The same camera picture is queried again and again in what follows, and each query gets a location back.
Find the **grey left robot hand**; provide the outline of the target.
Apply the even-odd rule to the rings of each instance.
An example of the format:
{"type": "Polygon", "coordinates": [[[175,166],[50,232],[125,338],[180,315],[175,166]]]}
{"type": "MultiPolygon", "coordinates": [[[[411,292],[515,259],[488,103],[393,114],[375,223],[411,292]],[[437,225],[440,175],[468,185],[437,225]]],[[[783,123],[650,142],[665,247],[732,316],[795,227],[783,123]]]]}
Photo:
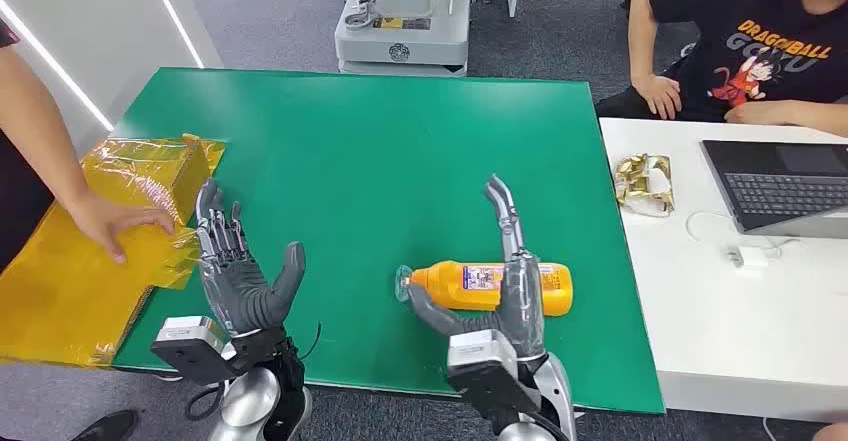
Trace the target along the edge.
{"type": "Polygon", "coordinates": [[[226,214],[223,200],[222,188],[210,177],[195,201],[195,234],[201,248],[198,266],[210,308],[232,336],[281,328],[306,271],[304,245],[289,243],[281,271],[272,283],[267,282],[249,248],[241,203],[233,202],[226,214]]]}

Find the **person's left hand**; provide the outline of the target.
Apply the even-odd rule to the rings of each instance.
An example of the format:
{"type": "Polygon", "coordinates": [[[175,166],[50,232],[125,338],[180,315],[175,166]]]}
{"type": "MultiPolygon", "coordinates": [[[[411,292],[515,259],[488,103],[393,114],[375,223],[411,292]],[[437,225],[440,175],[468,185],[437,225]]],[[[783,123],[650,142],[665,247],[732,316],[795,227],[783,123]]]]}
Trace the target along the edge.
{"type": "Polygon", "coordinates": [[[91,190],[72,200],[66,210],[77,227],[119,264],[127,258],[118,240],[120,232],[141,225],[158,225],[168,234],[175,230],[173,219],[163,209],[119,204],[91,190]]]}
{"type": "Polygon", "coordinates": [[[724,115],[724,120],[734,124],[784,125],[789,101],[760,101],[740,104],[724,115]]]}

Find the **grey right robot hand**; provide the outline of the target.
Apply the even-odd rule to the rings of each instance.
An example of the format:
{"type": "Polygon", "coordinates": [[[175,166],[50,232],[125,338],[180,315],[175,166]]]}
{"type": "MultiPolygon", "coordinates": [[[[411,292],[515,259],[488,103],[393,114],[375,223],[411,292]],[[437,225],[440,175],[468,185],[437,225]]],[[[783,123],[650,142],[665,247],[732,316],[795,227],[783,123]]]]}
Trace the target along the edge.
{"type": "Polygon", "coordinates": [[[443,335],[498,330],[520,360],[533,360],[546,354],[539,260],[525,246],[520,217],[506,183],[492,174],[484,192],[495,208],[504,255],[500,301],[495,310],[474,317],[459,316],[433,301],[426,289],[415,283],[407,289],[408,298],[418,317],[443,335]]]}

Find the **person's right hand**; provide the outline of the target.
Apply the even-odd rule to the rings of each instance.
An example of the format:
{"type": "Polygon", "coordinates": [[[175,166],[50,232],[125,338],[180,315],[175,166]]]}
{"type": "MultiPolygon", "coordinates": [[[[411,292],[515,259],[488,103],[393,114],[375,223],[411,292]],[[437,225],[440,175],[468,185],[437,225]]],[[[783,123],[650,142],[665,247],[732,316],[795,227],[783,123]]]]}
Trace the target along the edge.
{"type": "Polygon", "coordinates": [[[651,113],[662,120],[674,120],[682,110],[681,89],[676,80],[647,74],[632,78],[631,85],[646,101],[651,113]]]}

